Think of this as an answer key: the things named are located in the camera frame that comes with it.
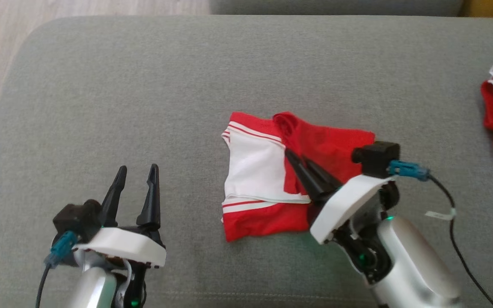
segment white cable tie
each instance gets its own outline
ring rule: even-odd
[[[425,215],[432,218],[446,220],[449,222],[450,220],[454,219],[454,217],[456,217],[456,209],[455,208],[450,209],[450,214],[441,214],[441,213],[429,211],[425,213]]]

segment wooden floor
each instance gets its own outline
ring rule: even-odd
[[[68,16],[205,15],[209,0],[0,0],[0,88],[12,57],[39,25]]]

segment blue cable connector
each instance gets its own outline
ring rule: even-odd
[[[389,174],[391,175],[416,178],[425,182],[429,179],[429,173],[429,169],[422,168],[415,163],[402,162],[401,160],[392,160],[389,163]]]
[[[63,258],[72,252],[72,248],[77,244],[77,236],[72,231],[66,231],[60,239],[51,247],[50,254],[43,261],[47,266],[54,269],[60,264]]]

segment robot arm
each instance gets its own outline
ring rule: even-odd
[[[159,235],[159,168],[153,164],[149,171],[148,193],[137,226],[118,227],[116,215],[126,176],[127,168],[121,166],[102,204],[94,200],[68,204],[53,218],[58,240],[53,247],[70,234],[79,239],[71,248],[73,253],[68,249],[62,261],[51,259],[53,254],[47,258],[48,267],[60,263],[83,270],[68,302],[70,308],[141,308],[146,300],[146,270],[165,264],[166,248]],[[115,270],[125,270],[127,275]]]
[[[398,144],[356,149],[362,174],[343,186],[314,162],[290,150],[285,155],[313,201],[311,235],[341,246],[380,307],[463,307],[458,284],[422,234],[407,219],[387,215],[399,201],[396,175],[427,179],[427,170],[398,160]]]

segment gray cushion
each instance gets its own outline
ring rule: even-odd
[[[308,233],[226,243],[221,201],[232,111],[290,110],[311,123],[374,131],[428,166],[457,201],[457,241],[493,296],[493,146],[479,86],[493,19],[377,16],[72,18],[33,33],[0,99],[0,306],[32,306],[67,203],[102,200],[129,167],[118,222],[135,222],[160,166],[167,264],[147,273],[149,307],[375,306],[338,247]],[[488,307],[452,250],[429,183],[400,179],[411,219]],[[49,273],[43,307],[80,275]]]
[[[209,0],[213,14],[457,16],[463,0]]]

